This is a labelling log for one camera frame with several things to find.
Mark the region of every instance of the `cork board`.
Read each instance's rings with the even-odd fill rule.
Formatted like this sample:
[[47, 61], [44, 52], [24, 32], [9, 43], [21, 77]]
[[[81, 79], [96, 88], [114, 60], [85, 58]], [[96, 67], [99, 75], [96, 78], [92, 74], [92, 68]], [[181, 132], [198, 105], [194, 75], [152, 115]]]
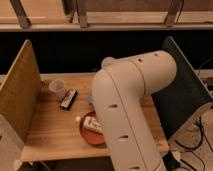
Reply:
[[32, 44], [26, 40], [0, 86], [0, 116], [5, 118], [23, 142], [41, 85]]

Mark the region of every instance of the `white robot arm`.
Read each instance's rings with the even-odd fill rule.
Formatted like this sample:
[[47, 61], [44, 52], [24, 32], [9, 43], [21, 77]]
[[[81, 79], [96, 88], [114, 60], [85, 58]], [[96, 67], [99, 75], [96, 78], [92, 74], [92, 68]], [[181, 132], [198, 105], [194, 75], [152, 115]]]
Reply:
[[107, 58], [95, 75], [92, 96], [116, 171], [164, 171], [140, 100], [168, 86], [176, 75], [164, 51], [119, 60]]

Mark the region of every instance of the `clear plastic cup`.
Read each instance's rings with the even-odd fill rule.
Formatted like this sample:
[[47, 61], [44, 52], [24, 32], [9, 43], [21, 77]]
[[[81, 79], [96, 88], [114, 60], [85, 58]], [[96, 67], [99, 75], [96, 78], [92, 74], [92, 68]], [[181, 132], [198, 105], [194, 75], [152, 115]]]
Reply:
[[55, 94], [57, 100], [61, 102], [66, 95], [66, 88], [64, 80], [53, 80], [49, 84], [49, 90]]

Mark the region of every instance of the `wooden table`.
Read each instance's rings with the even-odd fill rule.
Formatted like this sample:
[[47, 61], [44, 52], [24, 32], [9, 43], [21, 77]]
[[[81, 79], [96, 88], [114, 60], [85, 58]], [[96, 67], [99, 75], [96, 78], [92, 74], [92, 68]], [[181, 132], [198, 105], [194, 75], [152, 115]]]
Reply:
[[[94, 147], [86, 143], [79, 133], [76, 116], [93, 111], [87, 102], [91, 94], [93, 76], [60, 77], [66, 87], [78, 90], [70, 111], [61, 110], [54, 94], [49, 92], [51, 79], [45, 79], [21, 155], [23, 162], [47, 161], [72, 158], [109, 156], [106, 147]], [[151, 128], [159, 152], [164, 155], [169, 147], [151, 97], [143, 101], [143, 110]]]

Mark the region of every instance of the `orange plate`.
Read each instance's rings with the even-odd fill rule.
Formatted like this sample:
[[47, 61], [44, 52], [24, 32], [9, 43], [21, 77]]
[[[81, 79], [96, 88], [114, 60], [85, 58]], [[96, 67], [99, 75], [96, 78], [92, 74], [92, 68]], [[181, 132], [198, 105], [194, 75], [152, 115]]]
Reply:
[[81, 136], [89, 144], [92, 144], [92, 145], [102, 145], [102, 144], [104, 144], [105, 141], [104, 141], [104, 137], [103, 137], [102, 134], [98, 134], [98, 133], [89, 131], [89, 130], [87, 130], [86, 128], [83, 127], [84, 119], [85, 119], [86, 116], [96, 117], [96, 113], [95, 113], [95, 111], [92, 111], [92, 112], [87, 113], [86, 115], [84, 115], [84, 117], [81, 119], [80, 127], [79, 127]]

